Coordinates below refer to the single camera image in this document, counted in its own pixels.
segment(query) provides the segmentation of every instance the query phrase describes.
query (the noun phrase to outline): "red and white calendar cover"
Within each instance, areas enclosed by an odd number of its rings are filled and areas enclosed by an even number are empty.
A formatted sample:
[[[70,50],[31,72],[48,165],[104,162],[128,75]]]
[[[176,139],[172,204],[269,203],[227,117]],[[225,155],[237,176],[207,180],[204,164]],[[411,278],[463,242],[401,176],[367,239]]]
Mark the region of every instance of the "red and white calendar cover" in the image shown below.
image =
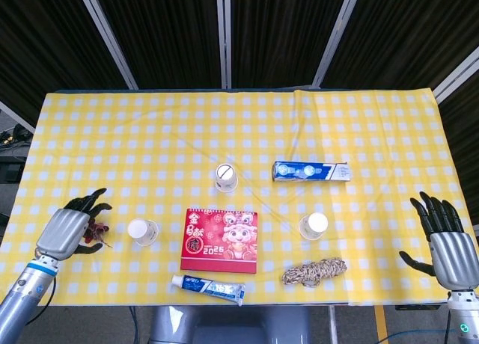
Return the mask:
[[[257,213],[186,210],[181,269],[256,273]]]

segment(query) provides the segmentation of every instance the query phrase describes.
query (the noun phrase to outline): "rope bundle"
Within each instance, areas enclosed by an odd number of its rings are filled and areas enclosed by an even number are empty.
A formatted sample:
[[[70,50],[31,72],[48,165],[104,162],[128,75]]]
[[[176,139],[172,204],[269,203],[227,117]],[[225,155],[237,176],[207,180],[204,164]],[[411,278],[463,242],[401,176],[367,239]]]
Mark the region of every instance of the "rope bundle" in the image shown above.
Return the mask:
[[[281,277],[283,284],[301,283],[314,288],[322,279],[328,279],[343,274],[347,270],[346,263],[341,258],[322,259],[319,262],[292,267]]]

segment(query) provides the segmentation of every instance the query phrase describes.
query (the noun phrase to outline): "cable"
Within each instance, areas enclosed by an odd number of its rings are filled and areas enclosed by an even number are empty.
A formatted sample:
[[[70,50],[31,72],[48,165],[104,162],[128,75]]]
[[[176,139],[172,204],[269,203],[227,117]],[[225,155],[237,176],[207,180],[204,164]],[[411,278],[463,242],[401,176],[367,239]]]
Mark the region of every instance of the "cable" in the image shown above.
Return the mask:
[[[31,142],[13,142],[12,144],[0,145],[0,151],[11,150],[12,148],[30,146]]]
[[[414,334],[414,333],[423,333],[423,334],[426,334],[426,333],[444,333],[445,330],[442,330],[442,329],[438,329],[438,330],[416,330],[416,331],[399,331],[397,333],[394,333],[394,334],[391,334],[391,335],[388,335],[386,338],[383,338],[381,339],[379,342],[376,342],[375,344],[380,344],[382,342],[385,342],[386,340],[388,339],[391,339],[391,338],[394,338],[394,337],[398,337],[400,335],[403,335],[403,334]]]
[[[448,344],[449,327],[451,326],[451,311],[448,311],[448,323],[446,324],[446,334],[444,334],[444,344]]]
[[[135,307],[128,307],[130,314],[132,315],[133,318],[133,324],[135,324],[135,339],[133,340],[133,344],[139,344],[139,338],[138,338],[138,320],[136,318],[136,308]]]
[[[43,307],[42,310],[33,319],[29,320],[27,324],[25,324],[25,326],[29,325],[30,323],[33,323],[35,320],[40,318],[40,316],[43,314],[46,308],[48,308],[48,306],[50,305],[50,302],[53,299],[53,295],[55,294],[56,287],[57,287],[57,278],[53,277],[53,289],[52,289],[52,294],[50,294],[49,300],[46,302],[45,307]]]

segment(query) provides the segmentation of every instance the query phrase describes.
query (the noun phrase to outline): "toothpaste cap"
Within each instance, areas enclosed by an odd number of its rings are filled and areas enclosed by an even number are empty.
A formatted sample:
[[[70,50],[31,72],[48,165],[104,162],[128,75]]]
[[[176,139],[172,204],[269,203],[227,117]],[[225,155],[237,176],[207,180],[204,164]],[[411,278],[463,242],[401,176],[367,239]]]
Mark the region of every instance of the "toothpaste cap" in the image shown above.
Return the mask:
[[[181,285],[183,284],[183,275],[174,275],[171,279],[171,284],[181,288]]]

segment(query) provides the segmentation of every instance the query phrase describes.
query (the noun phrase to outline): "tablecloth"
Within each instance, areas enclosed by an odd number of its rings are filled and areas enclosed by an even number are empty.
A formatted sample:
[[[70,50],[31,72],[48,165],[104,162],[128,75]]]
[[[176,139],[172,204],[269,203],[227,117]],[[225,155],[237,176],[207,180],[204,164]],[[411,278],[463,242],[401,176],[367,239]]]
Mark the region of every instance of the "tablecloth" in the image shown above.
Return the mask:
[[[350,182],[272,182],[276,160],[348,162]],[[221,162],[237,170],[229,194],[213,184]],[[239,93],[52,93],[47,95],[15,206],[0,247],[0,292],[32,258],[57,208],[106,187],[111,231],[94,255],[60,265],[53,304],[221,303],[174,288],[188,207],[256,211],[257,274],[196,272],[244,282],[246,304],[388,304],[444,301],[434,278],[397,252],[429,261],[409,198],[451,201],[472,226],[441,118],[429,89]],[[329,219],[309,242],[299,220]],[[147,248],[126,232],[134,218],[157,222]],[[341,257],[348,270],[316,289],[284,286],[292,265]]]

